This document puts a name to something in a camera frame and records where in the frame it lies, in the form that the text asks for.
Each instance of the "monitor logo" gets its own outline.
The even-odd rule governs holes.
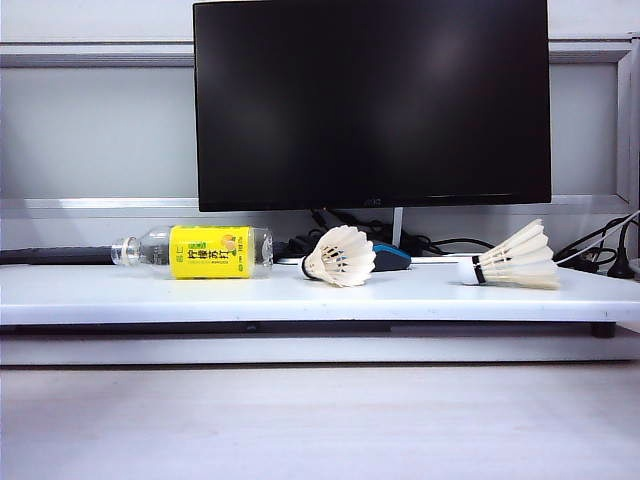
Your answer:
[[[382,199],[381,198],[367,198],[364,201],[364,206],[365,207],[381,207],[382,206]]]

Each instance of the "monitor stand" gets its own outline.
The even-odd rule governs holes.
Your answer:
[[[402,213],[402,207],[393,209],[393,237],[391,243],[398,248],[400,248],[400,237],[402,236]]]

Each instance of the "wall trim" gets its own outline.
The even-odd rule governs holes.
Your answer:
[[[446,214],[625,214],[629,203],[618,195],[554,195],[551,203],[416,207]],[[28,198],[0,201],[3,218],[219,218],[263,212],[206,212],[197,198]]]
[[[550,63],[615,63],[632,35],[551,38]],[[192,41],[0,42],[4,68],[193,67]]]

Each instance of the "computer monitor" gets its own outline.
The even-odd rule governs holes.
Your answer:
[[[193,8],[201,211],[550,201],[544,0]]]

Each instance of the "white feather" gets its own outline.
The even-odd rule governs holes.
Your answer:
[[[354,287],[371,277],[375,257],[367,235],[356,227],[343,225],[325,233],[301,265],[313,278],[339,287]]]
[[[558,288],[558,267],[552,260],[553,251],[547,246],[549,239],[543,230],[542,220],[534,220],[480,255],[478,265],[484,280],[493,284]]]

